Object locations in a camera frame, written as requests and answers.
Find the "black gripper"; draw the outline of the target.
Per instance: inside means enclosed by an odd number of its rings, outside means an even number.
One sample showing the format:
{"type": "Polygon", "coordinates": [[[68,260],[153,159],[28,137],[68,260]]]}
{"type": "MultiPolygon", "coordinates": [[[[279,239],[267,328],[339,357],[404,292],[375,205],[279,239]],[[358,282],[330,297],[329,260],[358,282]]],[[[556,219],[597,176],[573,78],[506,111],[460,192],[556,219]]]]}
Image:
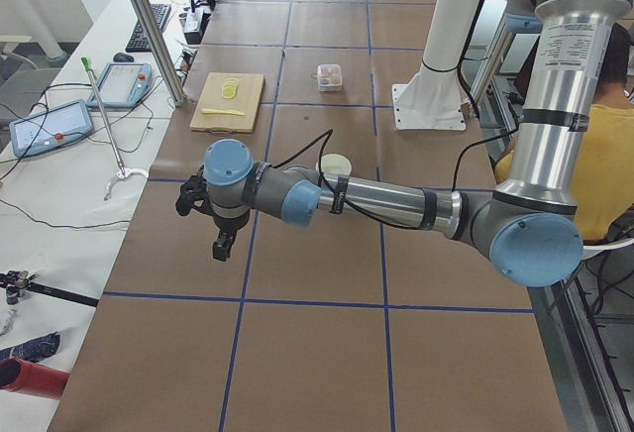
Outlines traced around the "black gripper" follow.
{"type": "Polygon", "coordinates": [[[232,247],[238,232],[248,224],[248,214],[243,213],[234,218],[215,215],[213,220],[219,233],[212,244],[212,258],[216,261],[226,262],[231,258],[232,247]]]}

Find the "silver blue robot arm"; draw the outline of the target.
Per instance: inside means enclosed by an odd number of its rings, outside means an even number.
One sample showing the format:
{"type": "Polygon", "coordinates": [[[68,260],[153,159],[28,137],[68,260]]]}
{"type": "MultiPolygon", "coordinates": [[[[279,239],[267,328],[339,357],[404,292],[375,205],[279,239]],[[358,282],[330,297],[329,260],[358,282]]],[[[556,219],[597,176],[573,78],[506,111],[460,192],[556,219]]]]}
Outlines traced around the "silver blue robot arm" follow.
{"type": "Polygon", "coordinates": [[[506,0],[507,26],[539,34],[516,145],[501,178],[457,186],[452,163],[466,122],[457,74],[482,0],[438,0],[421,65],[392,98],[394,122],[420,148],[412,187],[325,172],[319,163],[257,161],[223,139],[205,153],[203,209],[219,234],[218,261],[258,211],[306,226],[313,214],[352,212],[387,227],[435,231],[476,249],[531,287],[569,277],[583,247],[605,237],[633,202],[633,110],[622,88],[627,56],[615,46],[633,0],[506,0]]]}

